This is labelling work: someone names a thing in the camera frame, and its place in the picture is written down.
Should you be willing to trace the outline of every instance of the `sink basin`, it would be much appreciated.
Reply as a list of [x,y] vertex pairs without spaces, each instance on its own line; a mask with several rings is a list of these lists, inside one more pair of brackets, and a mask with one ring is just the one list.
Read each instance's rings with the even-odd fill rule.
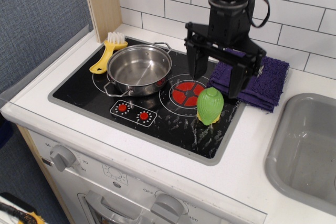
[[292,97],[265,170],[282,194],[336,216],[336,99],[311,93]]

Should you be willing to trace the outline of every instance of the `green plastic fruit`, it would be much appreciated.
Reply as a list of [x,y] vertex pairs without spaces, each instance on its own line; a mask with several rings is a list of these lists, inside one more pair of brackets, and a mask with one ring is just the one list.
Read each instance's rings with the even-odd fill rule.
[[197,117],[206,126],[219,120],[224,98],[215,88],[204,89],[197,99]]

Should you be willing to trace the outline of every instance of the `red knob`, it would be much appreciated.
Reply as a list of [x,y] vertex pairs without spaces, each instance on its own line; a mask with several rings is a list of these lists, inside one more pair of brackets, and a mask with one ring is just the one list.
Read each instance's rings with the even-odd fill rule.
[[148,118],[149,118],[149,115],[148,115],[147,112],[141,112],[141,113],[140,113],[140,119],[141,119],[142,121],[146,121]]
[[121,104],[118,106],[118,110],[120,112],[125,112],[127,110],[127,106],[125,104]]

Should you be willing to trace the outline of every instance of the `red burner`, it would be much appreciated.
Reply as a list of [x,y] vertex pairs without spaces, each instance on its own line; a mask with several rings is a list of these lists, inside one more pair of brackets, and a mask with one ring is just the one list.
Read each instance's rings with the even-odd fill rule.
[[148,118],[149,118],[149,115],[148,115],[147,112],[142,112],[142,113],[140,113],[140,119],[141,119],[142,121],[146,121]]
[[204,87],[199,83],[185,81],[173,88],[172,97],[181,106],[194,107],[197,105],[197,98],[202,90]]
[[119,105],[118,110],[120,112],[125,112],[127,110],[127,106],[125,104],[121,104]]

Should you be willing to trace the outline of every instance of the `toy kitchen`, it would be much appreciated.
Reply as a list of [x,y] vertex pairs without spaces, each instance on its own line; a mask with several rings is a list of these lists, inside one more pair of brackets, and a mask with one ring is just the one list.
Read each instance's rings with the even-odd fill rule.
[[[335,80],[289,69],[273,113],[232,91],[219,121],[204,125],[197,98],[217,62],[193,78],[185,41],[125,24],[115,31],[125,49],[169,46],[155,46],[171,59],[158,90],[125,95],[108,73],[90,72],[105,50],[95,29],[1,108],[71,223],[335,223]],[[307,137],[316,134],[323,155]]]

